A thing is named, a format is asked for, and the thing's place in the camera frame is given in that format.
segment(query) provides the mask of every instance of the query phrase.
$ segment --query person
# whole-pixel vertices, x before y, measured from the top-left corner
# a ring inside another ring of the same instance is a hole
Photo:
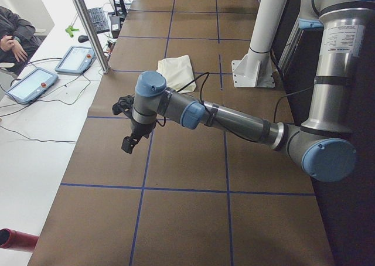
[[[33,25],[0,6],[0,62],[14,63],[9,71],[19,75],[42,41],[34,36]]]

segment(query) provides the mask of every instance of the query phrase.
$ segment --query keyboard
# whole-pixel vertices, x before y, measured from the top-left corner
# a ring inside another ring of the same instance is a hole
[[[107,17],[101,7],[90,8],[87,10],[91,22],[94,25],[96,33],[105,33],[110,31]]]

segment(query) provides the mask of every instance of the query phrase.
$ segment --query red cylinder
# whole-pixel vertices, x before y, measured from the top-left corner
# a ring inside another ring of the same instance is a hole
[[[11,229],[0,230],[0,248],[27,251],[29,253],[32,253],[35,249],[38,239],[38,236]]]

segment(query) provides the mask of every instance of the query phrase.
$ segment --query label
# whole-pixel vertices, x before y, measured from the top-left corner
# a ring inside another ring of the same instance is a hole
[[[358,57],[363,33],[363,25],[345,25],[325,29],[320,55],[350,53],[354,57]]]

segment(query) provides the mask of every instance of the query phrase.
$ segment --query green object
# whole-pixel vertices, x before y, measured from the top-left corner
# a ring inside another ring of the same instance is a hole
[[[73,36],[74,36],[74,35],[73,35],[73,32],[74,32],[75,30],[80,30],[80,29],[75,29],[75,28],[73,28],[72,25],[70,25],[70,26],[68,26],[68,28],[65,29],[65,32],[67,32],[67,33],[69,34],[70,37],[73,37]]]

